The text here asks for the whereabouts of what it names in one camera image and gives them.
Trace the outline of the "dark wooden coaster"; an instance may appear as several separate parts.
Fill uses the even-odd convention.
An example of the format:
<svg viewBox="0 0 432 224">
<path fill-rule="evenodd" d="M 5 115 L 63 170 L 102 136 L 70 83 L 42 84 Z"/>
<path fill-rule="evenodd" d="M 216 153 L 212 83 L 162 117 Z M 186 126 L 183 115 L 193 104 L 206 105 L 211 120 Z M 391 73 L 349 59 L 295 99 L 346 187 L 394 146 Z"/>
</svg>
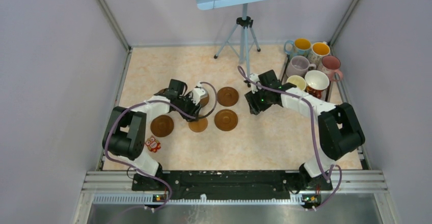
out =
<svg viewBox="0 0 432 224">
<path fill-rule="evenodd" d="M 221 131 L 231 131 L 238 125 L 238 116 L 230 109 L 222 109 L 216 113 L 214 123 Z"/>
<path fill-rule="evenodd" d="M 158 116 L 151 122 L 150 130 L 156 137 L 166 137 L 174 130 L 174 121 L 167 115 Z"/>
<path fill-rule="evenodd" d="M 209 103 L 209 95 L 206 94 L 204 97 L 201 98 L 199 104 L 200 104 L 202 107 L 205 107 L 208 103 Z"/>
<path fill-rule="evenodd" d="M 238 102 L 238 100 L 238 91 L 233 87 L 223 87 L 217 92 L 217 101 L 222 106 L 234 106 Z"/>
</svg>

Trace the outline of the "light wooden coaster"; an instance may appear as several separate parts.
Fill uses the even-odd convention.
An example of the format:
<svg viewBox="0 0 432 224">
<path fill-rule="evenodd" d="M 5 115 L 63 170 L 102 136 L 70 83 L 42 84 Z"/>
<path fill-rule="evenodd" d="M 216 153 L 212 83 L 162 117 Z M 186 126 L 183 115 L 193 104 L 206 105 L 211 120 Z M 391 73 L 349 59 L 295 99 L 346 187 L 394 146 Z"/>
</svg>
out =
<svg viewBox="0 0 432 224">
<path fill-rule="evenodd" d="M 188 123 L 188 127 L 192 132 L 200 133 L 207 129 L 208 120 L 207 118 L 199 119 Z"/>
</svg>

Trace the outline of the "metal tray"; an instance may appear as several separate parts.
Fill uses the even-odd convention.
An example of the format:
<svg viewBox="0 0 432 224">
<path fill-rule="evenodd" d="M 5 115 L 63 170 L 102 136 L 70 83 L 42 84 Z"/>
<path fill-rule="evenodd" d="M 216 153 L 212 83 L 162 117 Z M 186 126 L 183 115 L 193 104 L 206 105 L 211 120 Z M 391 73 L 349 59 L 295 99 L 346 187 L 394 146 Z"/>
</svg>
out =
<svg viewBox="0 0 432 224">
<path fill-rule="evenodd" d="M 287 68 L 287 66 L 289 64 L 289 61 L 290 61 L 290 59 L 289 59 L 288 55 L 286 55 L 284 64 L 282 66 L 282 71 L 281 71 L 281 74 L 279 76 L 279 78 L 282 80 L 282 83 L 286 83 L 287 82 L 287 78 L 288 77 L 285 74 L 285 71 L 286 71 L 286 68 Z M 331 82 L 330 82 L 330 86 L 324 91 L 324 93 L 323 93 L 323 99 L 321 99 L 321 100 L 323 100 L 323 101 L 329 101 L 328 97 L 330 95 L 330 91 L 331 91 Z"/>
</svg>

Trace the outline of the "pink mug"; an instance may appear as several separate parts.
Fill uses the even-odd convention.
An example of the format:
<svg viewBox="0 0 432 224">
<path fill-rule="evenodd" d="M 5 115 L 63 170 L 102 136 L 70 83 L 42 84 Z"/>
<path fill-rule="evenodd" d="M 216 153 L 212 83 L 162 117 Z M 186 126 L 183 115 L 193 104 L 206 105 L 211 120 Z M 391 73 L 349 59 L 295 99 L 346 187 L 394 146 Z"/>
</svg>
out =
<svg viewBox="0 0 432 224">
<path fill-rule="evenodd" d="M 341 81 L 343 73 L 340 71 L 340 68 L 341 61 L 335 56 L 328 55 L 322 58 L 317 69 L 323 72 L 330 81 Z"/>
</svg>

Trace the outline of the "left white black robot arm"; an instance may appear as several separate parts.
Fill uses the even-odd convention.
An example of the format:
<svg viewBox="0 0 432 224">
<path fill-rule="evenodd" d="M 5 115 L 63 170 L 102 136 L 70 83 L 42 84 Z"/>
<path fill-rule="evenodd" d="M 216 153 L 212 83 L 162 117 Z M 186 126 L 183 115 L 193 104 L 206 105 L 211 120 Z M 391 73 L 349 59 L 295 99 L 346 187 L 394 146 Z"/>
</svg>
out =
<svg viewBox="0 0 432 224">
<path fill-rule="evenodd" d="M 158 173 L 159 163 L 145 151 L 146 127 L 159 116 L 177 111 L 187 122 L 197 121 L 202 108 L 200 101 L 207 96 L 202 83 L 190 91 L 186 83 L 172 79 L 167 88 L 139 104 L 113 108 L 102 140 L 109 160 L 124 164 L 145 176 L 144 184 L 151 190 L 163 185 Z"/>
</svg>

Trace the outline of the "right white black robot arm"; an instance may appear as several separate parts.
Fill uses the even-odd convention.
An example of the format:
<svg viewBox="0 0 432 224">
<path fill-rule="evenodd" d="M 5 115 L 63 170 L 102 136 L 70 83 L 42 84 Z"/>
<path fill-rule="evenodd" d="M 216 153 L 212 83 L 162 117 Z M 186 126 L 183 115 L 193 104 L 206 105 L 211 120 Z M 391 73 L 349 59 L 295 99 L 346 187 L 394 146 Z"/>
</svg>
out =
<svg viewBox="0 0 432 224">
<path fill-rule="evenodd" d="M 320 176 L 328 180 L 336 161 L 365 143 L 365 135 L 349 103 L 325 102 L 294 84 L 283 84 L 274 70 L 246 76 L 241 66 L 237 68 L 251 87 L 245 94 L 251 114 L 258 115 L 272 105 L 278 105 L 295 110 L 310 120 L 314 156 L 299 168 L 302 188 L 313 189 Z"/>
</svg>

